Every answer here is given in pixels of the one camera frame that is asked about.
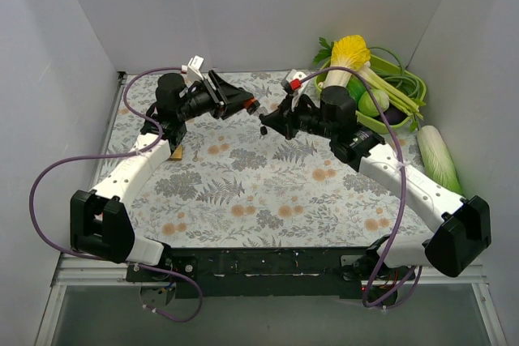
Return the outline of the orange and black padlock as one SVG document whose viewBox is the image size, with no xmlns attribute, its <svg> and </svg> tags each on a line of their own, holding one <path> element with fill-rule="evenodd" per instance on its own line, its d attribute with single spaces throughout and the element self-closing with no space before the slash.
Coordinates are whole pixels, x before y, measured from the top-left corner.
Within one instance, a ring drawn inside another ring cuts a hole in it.
<svg viewBox="0 0 519 346">
<path fill-rule="evenodd" d="M 243 107 L 249 115 L 253 115 L 257 113 L 258 109 L 260 108 L 260 103 L 257 101 L 256 98 L 252 98 L 250 100 L 247 100 L 243 104 Z"/>
</svg>

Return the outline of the large brass padlock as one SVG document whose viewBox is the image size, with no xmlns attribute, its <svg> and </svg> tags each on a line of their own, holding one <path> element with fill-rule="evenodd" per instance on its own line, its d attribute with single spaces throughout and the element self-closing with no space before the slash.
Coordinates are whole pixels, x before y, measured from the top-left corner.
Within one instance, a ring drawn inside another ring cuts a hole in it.
<svg viewBox="0 0 519 346">
<path fill-rule="evenodd" d="M 171 154 L 171 160 L 181 160 L 183 155 L 183 147 L 182 145 L 178 146 L 177 149 Z"/>
</svg>

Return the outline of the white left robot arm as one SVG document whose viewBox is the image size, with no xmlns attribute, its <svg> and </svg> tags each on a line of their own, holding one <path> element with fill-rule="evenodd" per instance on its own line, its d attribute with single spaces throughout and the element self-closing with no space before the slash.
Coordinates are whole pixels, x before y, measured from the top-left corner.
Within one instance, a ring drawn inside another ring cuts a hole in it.
<svg viewBox="0 0 519 346">
<path fill-rule="evenodd" d="M 163 255 L 165 244 L 135 234 L 129 207 L 155 170 L 178 149 L 188 120 L 206 113 L 225 120 L 241 110 L 254 113 L 260 104 L 214 71 L 196 76 L 190 85 L 180 74 L 164 74 L 155 96 L 131 156 L 90 191 L 78 190 L 72 196 L 71 246 L 113 263 L 143 263 L 153 280 L 162 281 L 173 270 L 171 259 Z"/>
</svg>

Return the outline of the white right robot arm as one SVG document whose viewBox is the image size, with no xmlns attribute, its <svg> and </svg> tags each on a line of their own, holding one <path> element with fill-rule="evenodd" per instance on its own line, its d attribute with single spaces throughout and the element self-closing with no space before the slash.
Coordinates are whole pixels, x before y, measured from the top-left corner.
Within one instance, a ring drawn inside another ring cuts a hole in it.
<svg viewBox="0 0 519 346">
<path fill-rule="evenodd" d="M 340 162 L 396 195 L 428 227 L 428 233 L 380 238 L 354 264 L 357 273 L 382 280 L 398 267 L 424 266 L 457 277 L 491 244 L 488 203 L 478 196 L 463 199 L 399 161 L 381 136 L 357 122 L 355 101 L 344 87 L 326 88 L 317 105 L 306 95 L 289 94 L 259 119 L 264 130 L 286 139 L 299 131 L 328 139 Z"/>
</svg>

